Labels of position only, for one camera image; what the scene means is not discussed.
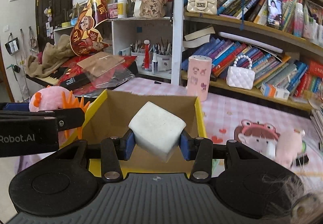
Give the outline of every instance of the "red heart print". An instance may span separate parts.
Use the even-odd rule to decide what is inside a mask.
[[[223,139],[220,137],[218,138],[217,136],[212,136],[211,139],[213,141],[213,144],[220,144],[223,142]]]

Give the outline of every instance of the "quilted purse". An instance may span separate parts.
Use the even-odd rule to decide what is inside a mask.
[[[246,58],[249,61],[248,68],[237,67],[238,60]],[[243,89],[252,89],[255,72],[251,70],[252,61],[247,55],[238,56],[233,66],[229,66],[227,74],[227,85],[231,87],[238,87]]]
[[[191,13],[201,13],[216,15],[217,0],[188,0],[187,11]]]

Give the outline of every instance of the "yellow label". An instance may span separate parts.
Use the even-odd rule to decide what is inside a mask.
[[[123,15],[124,14],[123,7],[124,7],[124,3],[118,3],[117,4],[118,15]]]

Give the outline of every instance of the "pearl handle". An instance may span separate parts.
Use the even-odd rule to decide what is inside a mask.
[[[251,70],[251,68],[252,68],[252,60],[251,60],[251,58],[250,58],[249,56],[247,56],[247,55],[240,55],[240,56],[238,56],[238,57],[235,59],[235,61],[233,62],[233,66],[234,66],[234,67],[237,67],[237,63],[238,63],[238,61],[239,61],[240,59],[242,59],[242,58],[246,58],[246,59],[249,61],[249,65],[247,66],[247,68],[248,68],[249,70]]]

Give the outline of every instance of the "white post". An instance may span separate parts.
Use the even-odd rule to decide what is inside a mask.
[[[172,52],[172,84],[179,85],[180,64],[183,42],[183,1],[174,0],[173,13],[173,52]]]

